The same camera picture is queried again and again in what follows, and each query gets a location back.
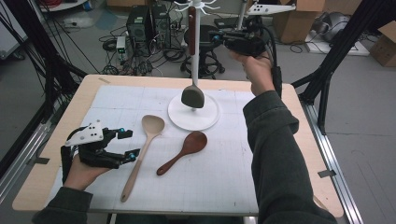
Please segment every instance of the black frame pole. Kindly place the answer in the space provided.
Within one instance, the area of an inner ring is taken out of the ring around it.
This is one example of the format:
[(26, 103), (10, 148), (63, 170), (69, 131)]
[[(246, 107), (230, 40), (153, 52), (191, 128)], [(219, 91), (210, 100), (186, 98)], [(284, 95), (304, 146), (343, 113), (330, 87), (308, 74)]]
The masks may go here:
[(387, 1), (363, 0), (320, 67), (313, 74), (291, 83), (294, 88), (298, 88), (309, 82), (304, 92), (299, 95), (300, 100), (309, 105), (314, 103), (321, 92), (318, 126), (322, 134), (326, 134), (325, 119), (332, 75)]

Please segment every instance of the gray floor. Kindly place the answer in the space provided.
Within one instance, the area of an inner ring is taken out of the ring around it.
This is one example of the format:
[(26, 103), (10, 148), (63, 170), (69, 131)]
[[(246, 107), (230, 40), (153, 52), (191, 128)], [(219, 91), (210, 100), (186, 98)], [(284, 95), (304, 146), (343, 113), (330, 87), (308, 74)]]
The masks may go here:
[[(56, 16), (62, 18), (79, 11), (80, 8), (75, 8)], [(102, 70), (106, 65), (106, 53), (98, 38), (109, 35), (109, 31), (121, 27), (126, 20), (103, 7), (89, 12), (89, 16), (96, 24), (70, 35), (98, 70)], [(65, 44), (74, 65), (97, 73), (70, 41), (65, 40)], [(363, 45), (370, 48), (373, 44), (363, 41)], [(308, 53), (304, 46), (302, 53), (292, 52), (289, 46), (277, 47), (286, 83), (314, 72), (325, 57)], [(227, 49), (219, 47), (216, 53), (226, 68), (217, 79), (246, 80), (242, 67), (230, 59)], [(165, 77), (187, 77), (180, 72), (179, 63), (165, 63), (159, 69)], [(161, 74), (154, 71), (152, 75), (159, 77)], [(371, 56), (347, 56), (332, 79), (326, 131), (365, 223), (396, 223), (396, 195), (393, 193), (396, 186), (395, 86), (396, 69), (382, 67)], [(0, 62), (0, 99), (0, 158), (3, 158), (43, 102), (43, 91), (30, 61)], [(17, 212), (11, 207), (29, 170), (28, 166), (0, 204), (0, 223), (29, 222), (33, 213)], [(105, 217), (92, 214), (90, 223), (105, 223)]]

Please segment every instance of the chair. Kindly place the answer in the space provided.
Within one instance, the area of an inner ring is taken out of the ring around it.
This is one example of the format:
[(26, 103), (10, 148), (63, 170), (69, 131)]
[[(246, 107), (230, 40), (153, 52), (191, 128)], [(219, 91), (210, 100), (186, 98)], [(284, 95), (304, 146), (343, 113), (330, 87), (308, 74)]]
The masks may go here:
[[(199, 65), (198, 78), (212, 77), (216, 79), (215, 74), (224, 73), (225, 68), (221, 65), (213, 49), (218, 47), (220, 43), (214, 43), (209, 38), (209, 31), (218, 31), (219, 29), (211, 25), (201, 25), (200, 44), (199, 44)], [(189, 30), (184, 34), (184, 41), (189, 45)], [(180, 66), (182, 72), (187, 71), (191, 77), (191, 56), (187, 57)]]

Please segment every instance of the white round base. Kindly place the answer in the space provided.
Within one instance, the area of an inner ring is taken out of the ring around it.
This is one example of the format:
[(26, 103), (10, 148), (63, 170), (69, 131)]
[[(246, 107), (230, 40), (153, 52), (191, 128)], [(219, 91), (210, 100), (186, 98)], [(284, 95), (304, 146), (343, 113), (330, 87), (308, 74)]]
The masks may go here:
[(219, 105), (211, 96), (204, 96), (204, 107), (197, 109), (181, 103), (181, 94), (175, 96), (168, 106), (169, 118), (176, 126), (188, 131), (201, 131), (212, 127), (220, 117)]

